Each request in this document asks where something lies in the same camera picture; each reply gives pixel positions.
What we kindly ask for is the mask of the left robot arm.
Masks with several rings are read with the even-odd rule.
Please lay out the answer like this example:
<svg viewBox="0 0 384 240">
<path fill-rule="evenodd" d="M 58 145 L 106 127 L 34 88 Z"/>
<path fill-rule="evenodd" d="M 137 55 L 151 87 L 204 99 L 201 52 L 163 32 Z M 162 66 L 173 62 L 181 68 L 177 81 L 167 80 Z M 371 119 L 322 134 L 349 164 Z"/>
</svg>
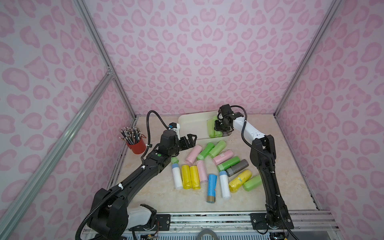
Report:
<svg viewBox="0 0 384 240">
<path fill-rule="evenodd" d="M 165 130 L 160 143 L 145 156 L 140 167 L 116 186 L 109 190 L 100 189 L 95 194 L 91 210 L 80 223 L 75 239 L 81 239 L 85 226 L 99 234 L 96 240 L 120 239 L 129 224 L 127 207 L 134 196 L 171 163 L 172 157 L 195 147 L 197 138 L 193 134 L 178 138 L 175 131 Z"/>
</svg>

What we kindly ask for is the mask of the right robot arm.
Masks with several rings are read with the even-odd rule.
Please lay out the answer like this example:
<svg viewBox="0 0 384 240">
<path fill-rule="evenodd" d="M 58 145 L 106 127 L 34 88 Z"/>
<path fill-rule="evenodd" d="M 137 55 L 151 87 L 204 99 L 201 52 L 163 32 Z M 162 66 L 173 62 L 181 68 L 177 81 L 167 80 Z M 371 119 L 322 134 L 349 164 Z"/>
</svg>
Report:
<svg viewBox="0 0 384 240">
<path fill-rule="evenodd" d="M 271 229 L 294 228 L 288 208 L 281 196 L 276 177 L 276 148 L 272 135 L 266 135 L 248 123 L 246 110 L 237 105 L 223 105 L 219 108 L 215 130 L 230 133 L 241 132 L 243 142 L 251 148 L 250 160 L 258 169 L 266 196 L 266 222 Z"/>
</svg>

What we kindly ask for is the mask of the dark green roll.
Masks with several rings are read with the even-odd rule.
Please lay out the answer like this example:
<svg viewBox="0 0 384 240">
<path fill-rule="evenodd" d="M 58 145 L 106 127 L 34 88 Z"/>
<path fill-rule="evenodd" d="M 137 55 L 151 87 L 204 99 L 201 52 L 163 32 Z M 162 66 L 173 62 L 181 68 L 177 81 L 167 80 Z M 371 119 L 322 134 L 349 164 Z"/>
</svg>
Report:
<svg viewBox="0 0 384 240">
<path fill-rule="evenodd" d="M 171 164 L 178 164 L 179 163 L 179 159 L 177 157 L 172 157 L 171 158 Z"/>
</svg>

